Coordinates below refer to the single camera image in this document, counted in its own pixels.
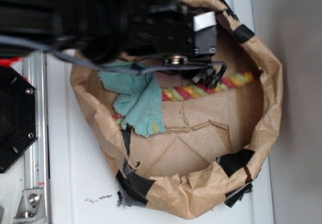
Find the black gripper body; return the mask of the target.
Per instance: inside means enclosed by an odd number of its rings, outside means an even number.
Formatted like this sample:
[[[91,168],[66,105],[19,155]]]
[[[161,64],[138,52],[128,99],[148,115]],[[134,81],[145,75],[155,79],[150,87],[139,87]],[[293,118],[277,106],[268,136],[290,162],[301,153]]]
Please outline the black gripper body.
[[[166,63],[211,62],[217,50],[215,13],[181,0],[126,0],[123,51]]]

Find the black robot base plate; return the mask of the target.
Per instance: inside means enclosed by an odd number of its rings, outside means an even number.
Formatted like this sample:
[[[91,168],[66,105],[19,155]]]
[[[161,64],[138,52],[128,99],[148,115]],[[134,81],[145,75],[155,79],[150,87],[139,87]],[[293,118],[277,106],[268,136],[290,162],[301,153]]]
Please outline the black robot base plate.
[[[37,139],[37,90],[11,67],[1,67],[1,173]]]

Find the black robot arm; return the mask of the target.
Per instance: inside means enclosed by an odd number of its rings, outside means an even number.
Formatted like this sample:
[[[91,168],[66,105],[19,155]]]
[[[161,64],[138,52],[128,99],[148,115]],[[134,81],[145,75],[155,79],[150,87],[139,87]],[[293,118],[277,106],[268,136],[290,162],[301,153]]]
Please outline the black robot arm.
[[[216,19],[183,0],[1,0],[1,65],[77,49],[95,64],[129,56],[208,62]]]

